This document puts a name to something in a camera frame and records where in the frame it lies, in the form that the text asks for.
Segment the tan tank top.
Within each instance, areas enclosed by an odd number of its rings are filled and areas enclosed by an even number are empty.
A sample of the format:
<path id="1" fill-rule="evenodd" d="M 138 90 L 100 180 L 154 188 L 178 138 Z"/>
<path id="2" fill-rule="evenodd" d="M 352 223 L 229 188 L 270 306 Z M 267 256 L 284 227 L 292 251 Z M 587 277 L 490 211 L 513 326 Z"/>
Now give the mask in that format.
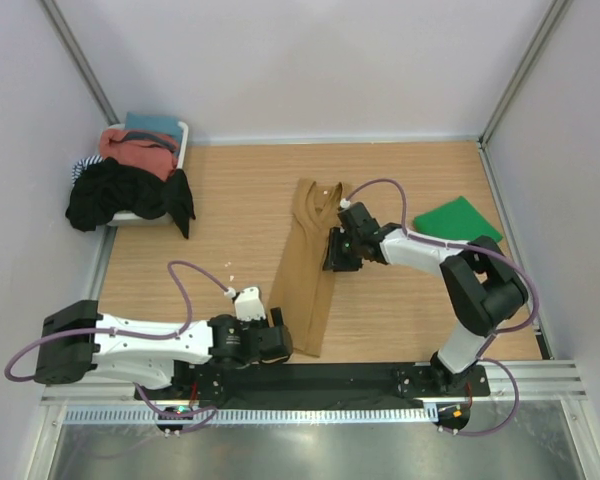
<path id="1" fill-rule="evenodd" d="M 304 178 L 293 195 L 291 228 L 268 307 L 281 310 L 294 350 L 306 356 L 321 355 L 335 289 L 335 274 L 323 265 L 340 202 L 351 190 L 348 183 L 320 185 Z"/>

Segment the green tank top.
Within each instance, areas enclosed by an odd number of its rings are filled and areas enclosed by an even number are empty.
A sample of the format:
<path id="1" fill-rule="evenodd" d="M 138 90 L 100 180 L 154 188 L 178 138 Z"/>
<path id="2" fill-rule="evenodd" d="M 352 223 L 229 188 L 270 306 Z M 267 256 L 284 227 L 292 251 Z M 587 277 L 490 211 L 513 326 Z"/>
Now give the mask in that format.
<path id="1" fill-rule="evenodd" d="M 464 197 L 445 203 L 413 219 L 421 234 L 448 240 L 475 240 L 487 236 L 499 243 L 503 235 Z"/>

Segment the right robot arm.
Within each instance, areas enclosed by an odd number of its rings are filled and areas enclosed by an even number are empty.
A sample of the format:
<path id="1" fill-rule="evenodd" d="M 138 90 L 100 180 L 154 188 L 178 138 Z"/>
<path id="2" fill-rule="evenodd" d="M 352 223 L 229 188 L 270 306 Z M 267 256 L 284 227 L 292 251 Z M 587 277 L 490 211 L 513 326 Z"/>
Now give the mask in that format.
<path id="1" fill-rule="evenodd" d="M 442 278 L 457 324 L 430 360 L 430 381 L 452 396 L 496 335 L 529 299 L 515 265 L 487 236 L 454 242 L 409 232 L 397 223 L 380 225 L 361 202 L 343 200 L 340 224 L 329 233 L 325 271 L 355 272 L 365 261 L 404 266 Z"/>

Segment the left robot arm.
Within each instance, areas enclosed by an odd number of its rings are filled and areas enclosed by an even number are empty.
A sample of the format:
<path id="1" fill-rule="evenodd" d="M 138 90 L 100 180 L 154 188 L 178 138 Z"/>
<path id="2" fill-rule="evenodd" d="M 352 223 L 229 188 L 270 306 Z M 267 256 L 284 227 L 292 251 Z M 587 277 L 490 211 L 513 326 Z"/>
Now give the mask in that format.
<path id="1" fill-rule="evenodd" d="M 137 383 L 160 390 L 169 399 L 184 398 L 192 376 L 176 366 L 214 365 L 241 369 L 253 363 L 287 359 L 293 352 L 288 328 L 278 308 L 274 324 L 263 317 L 243 321 L 230 314 L 192 322 L 177 338 L 181 326 L 135 321 L 98 312 L 95 300 L 78 301 L 43 322 L 42 336 L 82 329 L 76 336 L 54 339 L 39 347 L 34 381 L 64 385 L 86 377 Z"/>

